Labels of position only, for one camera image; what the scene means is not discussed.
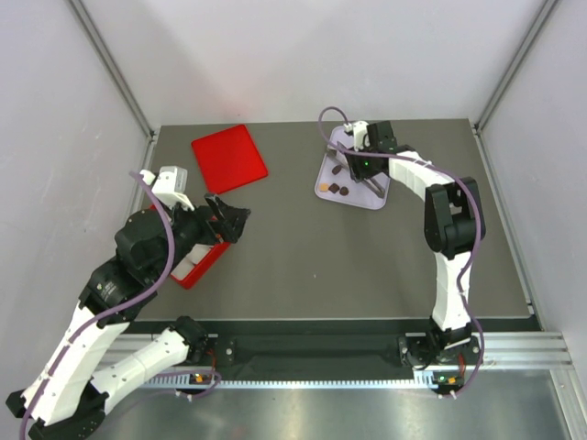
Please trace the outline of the red chocolate box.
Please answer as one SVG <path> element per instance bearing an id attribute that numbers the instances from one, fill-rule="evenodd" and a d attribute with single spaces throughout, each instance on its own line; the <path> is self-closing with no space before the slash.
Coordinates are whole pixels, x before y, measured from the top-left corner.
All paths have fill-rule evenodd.
<path id="1" fill-rule="evenodd" d="M 135 214 L 138 225 L 136 273 L 145 285 L 154 283 L 164 272 L 168 259 L 172 259 L 168 275 L 183 288 L 192 288 L 230 247 L 228 242 L 203 244 L 214 248 L 184 280 L 175 279 L 171 275 L 174 268 L 182 259 L 186 259 L 194 245 L 200 244 L 200 230 L 196 222 L 190 219 L 190 212 L 177 206 L 172 210 L 165 208 L 159 213 L 151 206 Z"/>

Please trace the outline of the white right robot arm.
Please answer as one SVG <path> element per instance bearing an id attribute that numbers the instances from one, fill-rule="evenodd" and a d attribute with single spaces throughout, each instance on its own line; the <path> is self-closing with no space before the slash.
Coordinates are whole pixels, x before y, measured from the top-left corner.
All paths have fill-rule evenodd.
<path id="1" fill-rule="evenodd" d="M 450 362 L 471 341 L 465 302 L 472 259 L 485 234 L 477 182 L 441 170 L 401 146 L 389 122 L 346 122 L 343 127 L 352 138 L 344 156 L 354 181 L 384 174 L 424 203 L 424 236 L 437 267 L 436 301 L 426 334 L 428 358 Z"/>

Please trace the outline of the metal tongs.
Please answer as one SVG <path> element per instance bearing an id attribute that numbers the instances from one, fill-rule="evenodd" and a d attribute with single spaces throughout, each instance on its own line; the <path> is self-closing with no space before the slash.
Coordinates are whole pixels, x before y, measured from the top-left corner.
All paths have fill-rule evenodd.
<path id="1" fill-rule="evenodd" d="M 345 170 L 348 174 L 350 174 L 351 169 L 346 159 L 340 159 L 338 157 L 338 153 L 332 149 L 331 147 L 326 147 L 326 156 L 333 160 L 337 166 L 340 166 L 343 170 Z M 384 188 L 373 178 L 369 178 L 364 181 L 360 181 L 360 184 L 367 187 L 371 192 L 373 192 L 378 198 L 382 199 L 385 195 Z"/>

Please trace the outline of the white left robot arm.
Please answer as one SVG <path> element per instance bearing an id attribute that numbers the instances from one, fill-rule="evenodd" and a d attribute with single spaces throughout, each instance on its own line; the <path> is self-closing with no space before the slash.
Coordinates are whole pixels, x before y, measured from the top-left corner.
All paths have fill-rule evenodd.
<path id="1" fill-rule="evenodd" d="M 6 406 L 21 421 L 22 439 L 85 439 L 132 391 L 183 362 L 207 355 L 208 334 L 181 316 L 155 340 L 110 368 L 105 353 L 154 299 L 159 287 L 197 245 L 237 242 L 250 211 L 207 194 L 194 209 L 180 203 L 132 214 L 116 232 L 116 254 L 91 274 L 72 320 L 46 367 Z"/>

